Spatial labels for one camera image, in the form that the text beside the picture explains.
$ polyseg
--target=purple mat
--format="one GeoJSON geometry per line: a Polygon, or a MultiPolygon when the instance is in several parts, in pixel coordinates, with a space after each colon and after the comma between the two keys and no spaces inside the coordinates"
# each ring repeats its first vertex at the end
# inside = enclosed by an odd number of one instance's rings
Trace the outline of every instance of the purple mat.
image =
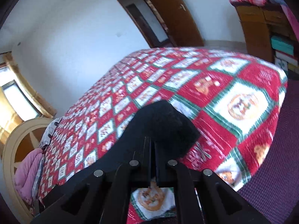
{"type": "Polygon", "coordinates": [[[238,193],[272,224],[283,223],[299,200],[299,81],[289,80],[269,153],[238,193]]]}

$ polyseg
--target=ceiling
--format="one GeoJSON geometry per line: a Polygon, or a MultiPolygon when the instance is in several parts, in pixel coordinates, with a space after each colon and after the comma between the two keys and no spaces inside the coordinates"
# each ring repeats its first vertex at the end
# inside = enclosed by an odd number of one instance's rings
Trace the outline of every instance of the ceiling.
{"type": "Polygon", "coordinates": [[[54,9],[66,0],[19,0],[0,30],[0,53],[30,35],[54,9]]]}

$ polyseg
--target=bedspread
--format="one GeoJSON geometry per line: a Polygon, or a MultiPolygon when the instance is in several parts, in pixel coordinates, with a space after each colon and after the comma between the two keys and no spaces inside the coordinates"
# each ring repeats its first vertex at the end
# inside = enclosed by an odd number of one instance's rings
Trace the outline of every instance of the bedspread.
{"type": "MultiPolygon", "coordinates": [[[[183,47],[134,52],[62,118],[45,155],[39,197],[103,156],[139,108],[161,99],[201,132],[179,160],[212,169],[237,191],[271,146],[286,86],[283,70],[250,55],[183,47]]],[[[129,223],[144,220],[140,210],[129,211],[129,223]]]]}

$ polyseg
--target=door handle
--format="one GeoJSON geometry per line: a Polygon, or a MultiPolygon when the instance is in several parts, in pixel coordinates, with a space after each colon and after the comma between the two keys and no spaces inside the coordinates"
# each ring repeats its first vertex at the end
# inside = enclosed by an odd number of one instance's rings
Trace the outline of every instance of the door handle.
{"type": "Polygon", "coordinates": [[[180,4],[179,9],[183,9],[184,11],[186,11],[185,6],[183,4],[180,4]]]}

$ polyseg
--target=teal box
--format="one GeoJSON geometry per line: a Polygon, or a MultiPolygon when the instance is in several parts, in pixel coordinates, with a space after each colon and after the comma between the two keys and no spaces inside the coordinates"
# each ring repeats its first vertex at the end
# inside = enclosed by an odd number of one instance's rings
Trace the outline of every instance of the teal box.
{"type": "Polygon", "coordinates": [[[271,38],[271,45],[273,49],[294,55],[294,45],[290,40],[274,35],[271,38]]]}

